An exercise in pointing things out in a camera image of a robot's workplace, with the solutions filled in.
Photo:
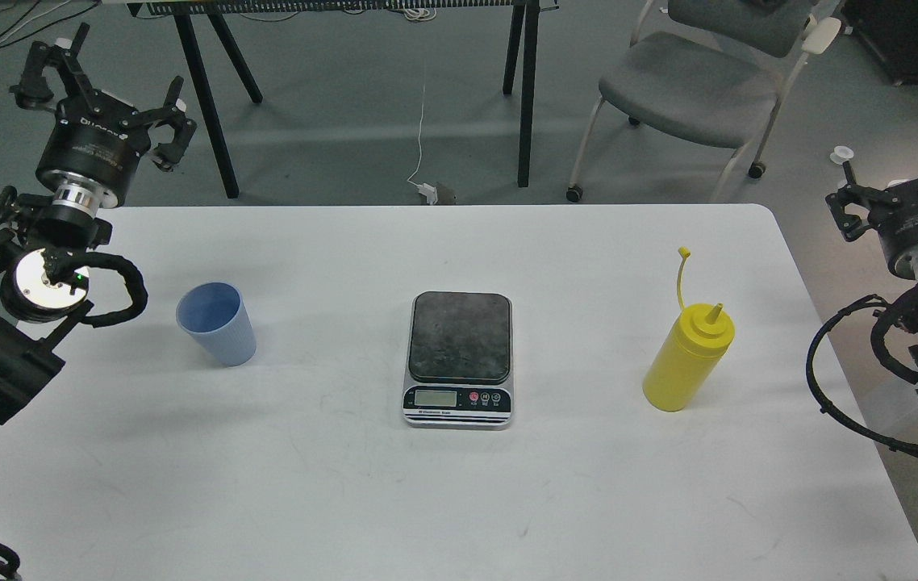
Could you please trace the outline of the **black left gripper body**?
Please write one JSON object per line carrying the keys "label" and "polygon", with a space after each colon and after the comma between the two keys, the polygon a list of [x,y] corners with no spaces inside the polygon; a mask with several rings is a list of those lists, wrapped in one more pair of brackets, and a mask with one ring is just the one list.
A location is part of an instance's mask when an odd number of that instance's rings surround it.
{"label": "black left gripper body", "polygon": [[102,206],[121,207],[145,154],[145,130],[131,122],[140,110],[101,91],[91,106],[82,95],[61,99],[36,180],[56,191],[64,179],[86,179],[102,187]]}

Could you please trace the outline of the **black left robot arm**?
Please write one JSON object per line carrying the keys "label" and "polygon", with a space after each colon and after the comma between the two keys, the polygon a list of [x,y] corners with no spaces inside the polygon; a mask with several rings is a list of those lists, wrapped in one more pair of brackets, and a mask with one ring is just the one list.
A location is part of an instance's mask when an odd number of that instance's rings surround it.
{"label": "black left robot arm", "polygon": [[67,95],[35,171],[48,194],[12,186],[0,194],[0,425],[60,373],[56,347],[73,328],[119,326],[144,312],[143,275],[127,258],[102,253],[112,227],[98,211],[126,202],[145,157],[174,169],[196,132],[182,77],[145,111],[94,88],[78,60],[89,29],[82,23],[71,40],[36,41],[10,88],[21,109],[46,109],[54,94],[44,71],[55,69]]}

